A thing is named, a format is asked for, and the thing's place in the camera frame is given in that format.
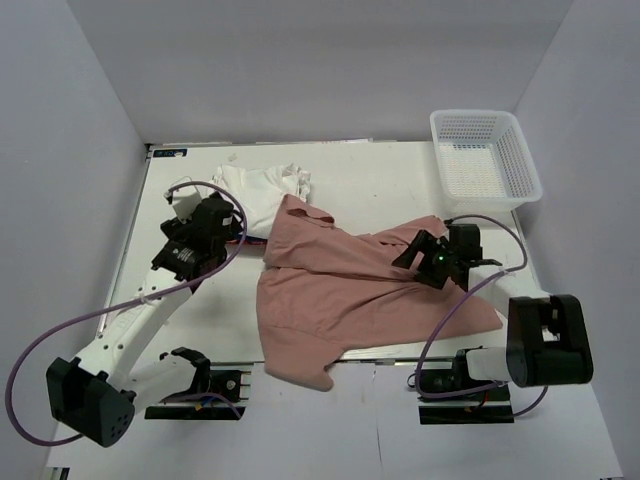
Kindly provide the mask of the white t-shirt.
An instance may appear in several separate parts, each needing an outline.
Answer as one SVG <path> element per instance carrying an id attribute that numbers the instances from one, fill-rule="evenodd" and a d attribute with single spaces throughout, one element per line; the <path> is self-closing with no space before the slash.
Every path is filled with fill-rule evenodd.
<path id="1" fill-rule="evenodd" d="M 311 193 L 311 174 L 295 164 L 258 169 L 223 165 L 212 180 L 240 202 L 248 236 L 260 240 L 269 238 L 285 195 L 306 202 Z"/>

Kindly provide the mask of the pink t-shirt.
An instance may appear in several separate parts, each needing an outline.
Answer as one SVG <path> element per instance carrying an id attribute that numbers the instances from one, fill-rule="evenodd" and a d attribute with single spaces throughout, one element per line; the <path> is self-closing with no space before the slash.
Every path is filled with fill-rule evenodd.
<path id="1" fill-rule="evenodd" d="M 347 351 L 426 340 L 463 296 L 395 268 L 419 230 L 445 232 L 436 216 L 375 234 L 351 235 L 327 212 L 287 195 L 268 239 L 257 284 L 259 338 L 267 374 L 298 386 L 330 390 L 330 366 Z M 488 303 L 472 298 L 441 330 L 442 339 L 499 330 Z"/>

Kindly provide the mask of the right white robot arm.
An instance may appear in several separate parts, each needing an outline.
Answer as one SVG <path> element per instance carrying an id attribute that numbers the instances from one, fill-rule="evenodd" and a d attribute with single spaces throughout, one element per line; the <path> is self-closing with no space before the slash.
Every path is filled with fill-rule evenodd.
<path id="1" fill-rule="evenodd" d="M 519 277 L 525 263 L 506 267 L 486 258 L 475 223 L 478 218 L 467 214 L 449 219 L 447 232 L 440 237 L 419 231 L 392 264 L 402 269 L 415 265 L 416 280 L 429 287 L 443 289 L 447 282 L 453 282 L 464 292 L 437 323 L 425 351 L 474 297 L 505 318 L 506 343 L 458 351 L 440 386 L 424 383 L 423 366 L 418 364 L 414 390 L 424 399 L 439 401 L 472 399 L 509 383 L 521 388 L 589 383 L 594 365 L 580 301 L 573 295 L 528 286 Z"/>

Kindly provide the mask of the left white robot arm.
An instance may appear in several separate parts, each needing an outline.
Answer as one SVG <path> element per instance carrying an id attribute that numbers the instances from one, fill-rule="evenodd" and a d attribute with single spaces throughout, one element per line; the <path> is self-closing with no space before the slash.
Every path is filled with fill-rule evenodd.
<path id="1" fill-rule="evenodd" d="M 199 400 L 211 387 L 210 360 L 176 347 L 145 367 L 136 363 L 169 318 L 229 261 L 226 244 L 240 230 L 233 204 L 214 193 L 180 206 L 161 225 L 167 238 L 130 306 L 70 360 L 46 372 L 53 417 L 102 447 L 118 442 L 134 417 L 167 399 Z"/>

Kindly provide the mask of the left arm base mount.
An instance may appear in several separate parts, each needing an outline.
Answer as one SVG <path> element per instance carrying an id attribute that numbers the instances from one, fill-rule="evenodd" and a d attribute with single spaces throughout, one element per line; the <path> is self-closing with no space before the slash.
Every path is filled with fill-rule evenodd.
<path id="1" fill-rule="evenodd" d="M 239 421 L 245 413 L 251 390 L 252 364 L 214 364 L 204 394 L 161 402 L 148 407 L 145 420 Z"/>

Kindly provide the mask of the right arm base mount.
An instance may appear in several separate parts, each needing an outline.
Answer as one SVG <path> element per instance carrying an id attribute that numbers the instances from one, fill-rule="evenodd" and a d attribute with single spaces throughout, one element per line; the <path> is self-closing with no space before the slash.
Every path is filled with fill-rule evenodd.
<path id="1" fill-rule="evenodd" d="M 421 371 L 420 388 L 425 393 L 450 394 L 467 386 L 455 383 L 451 361 L 427 361 Z M 515 421 L 506 386 L 439 399 L 419 396 L 417 401 L 421 426 L 493 425 Z"/>

